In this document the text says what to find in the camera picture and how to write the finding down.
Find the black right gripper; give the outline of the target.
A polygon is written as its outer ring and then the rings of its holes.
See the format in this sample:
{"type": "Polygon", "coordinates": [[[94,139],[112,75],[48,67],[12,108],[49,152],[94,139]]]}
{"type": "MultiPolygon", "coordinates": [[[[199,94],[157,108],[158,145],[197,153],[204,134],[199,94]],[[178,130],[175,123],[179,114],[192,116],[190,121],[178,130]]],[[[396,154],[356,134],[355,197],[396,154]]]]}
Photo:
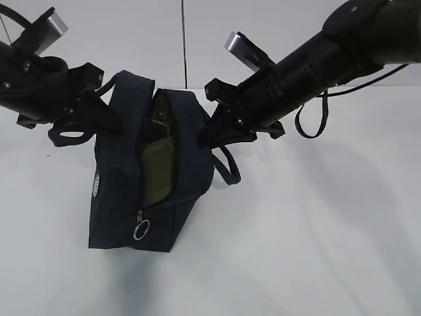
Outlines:
{"type": "Polygon", "coordinates": [[[236,86],[215,78],[205,86],[205,95],[218,105],[211,117],[205,115],[201,147],[254,142],[258,133],[275,140],[285,134],[280,122],[285,87],[275,72],[258,72],[236,86]]]}

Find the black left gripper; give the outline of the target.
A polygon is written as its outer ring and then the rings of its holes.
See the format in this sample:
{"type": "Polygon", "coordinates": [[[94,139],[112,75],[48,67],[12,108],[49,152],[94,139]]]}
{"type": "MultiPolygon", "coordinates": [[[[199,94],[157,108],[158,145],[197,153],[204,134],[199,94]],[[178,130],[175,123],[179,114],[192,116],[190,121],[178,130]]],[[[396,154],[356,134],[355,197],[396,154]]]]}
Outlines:
{"type": "Polygon", "coordinates": [[[92,92],[101,87],[104,70],[86,63],[50,76],[38,86],[18,91],[17,124],[35,128],[70,115],[70,126],[80,132],[112,133],[122,130],[122,119],[92,92]]]}

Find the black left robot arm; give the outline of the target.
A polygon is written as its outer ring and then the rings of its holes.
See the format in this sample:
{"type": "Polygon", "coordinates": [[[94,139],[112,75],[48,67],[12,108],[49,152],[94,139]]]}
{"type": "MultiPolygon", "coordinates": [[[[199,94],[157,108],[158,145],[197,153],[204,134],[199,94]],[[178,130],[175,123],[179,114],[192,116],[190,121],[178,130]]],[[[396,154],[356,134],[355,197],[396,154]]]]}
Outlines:
{"type": "Polygon", "coordinates": [[[28,129],[52,124],[55,132],[120,132],[122,119],[99,95],[103,75],[91,63],[69,68],[58,57],[1,44],[1,106],[28,129]]]}

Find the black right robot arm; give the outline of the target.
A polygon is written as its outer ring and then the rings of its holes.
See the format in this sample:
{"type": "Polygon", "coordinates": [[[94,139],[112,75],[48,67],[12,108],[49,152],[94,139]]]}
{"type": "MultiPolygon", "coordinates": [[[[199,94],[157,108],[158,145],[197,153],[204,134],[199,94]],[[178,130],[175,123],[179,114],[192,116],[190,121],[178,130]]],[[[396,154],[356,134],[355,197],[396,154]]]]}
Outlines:
{"type": "Polygon", "coordinates": [[[273,139],[285,130],[281,119],[329,89],[381,71],[420,62],[419,1],[347,1],[311,37],[279,62],[241,32],[226,49],[253,71],[239,84],[219,79],[205,86],[217,108],[199,134],[202,146],[273,139]]]}

